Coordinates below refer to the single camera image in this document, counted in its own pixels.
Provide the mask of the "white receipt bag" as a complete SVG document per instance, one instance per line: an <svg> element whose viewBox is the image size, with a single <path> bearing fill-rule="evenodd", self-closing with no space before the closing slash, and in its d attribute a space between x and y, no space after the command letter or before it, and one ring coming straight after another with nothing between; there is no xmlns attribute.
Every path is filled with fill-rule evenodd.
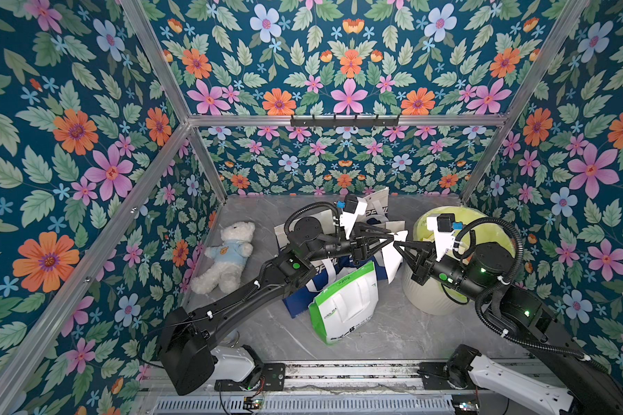
<svg viewBox="0 0 623 415"><path fill-rule="evenodd" d="M399 254L398 250L396 250L396 242L405 242L408 238L408 231L398 231L391 235L392 240L389 241L387 245L385 245L382 252L382 262L383 267L386 271L386 275L388 278L388 282L392 283L398 273L398 269L403 262L403 257Z"/></svg>

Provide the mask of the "green white takeout bag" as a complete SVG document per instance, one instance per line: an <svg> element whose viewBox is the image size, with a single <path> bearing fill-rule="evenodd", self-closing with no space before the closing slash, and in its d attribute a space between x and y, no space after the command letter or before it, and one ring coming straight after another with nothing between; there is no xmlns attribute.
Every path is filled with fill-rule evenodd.
<svg viewBox="0 0 623 415"><path fill-rule="evenodd" d="M325 344L334 344L372 318L379 301L375 263L347 273L309 306L311 326Z"/></svg>

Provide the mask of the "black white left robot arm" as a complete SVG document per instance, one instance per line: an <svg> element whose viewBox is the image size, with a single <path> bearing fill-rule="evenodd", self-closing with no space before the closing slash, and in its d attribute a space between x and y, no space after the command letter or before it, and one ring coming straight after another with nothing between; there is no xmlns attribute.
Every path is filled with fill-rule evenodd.
<svg viewBox="0 0 623 415"><path fill-rule="evenodd" d="M210 380L219 362L212 352L232 330L312 281L318 273L316 261L349 257L361 265L396 245L395 235L386 228L348 222L346 216L355 214L358 205L358 199L348 196L339 204L313 202L298 209L284 223L287 245L248 284L193 311L171 311L156 353L178 395L188 395Z"/></svg>

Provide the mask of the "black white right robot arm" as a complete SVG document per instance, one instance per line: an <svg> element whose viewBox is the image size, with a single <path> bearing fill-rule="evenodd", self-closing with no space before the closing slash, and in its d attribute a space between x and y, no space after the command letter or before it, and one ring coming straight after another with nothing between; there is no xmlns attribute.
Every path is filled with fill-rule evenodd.
<svg viewBox="0 0 623 415"><path fill-rule="evenodd" d="M438 281L472 301L481 323L526 349L562 383L543 383L460 345L446 363L448 382L491 390L539 414L623 414L623 385L574 342L534 292L515 286L524 243L510 222L481 217L457 224L453 214L431 218L434 240L397 241L412 278Z"/></svg>

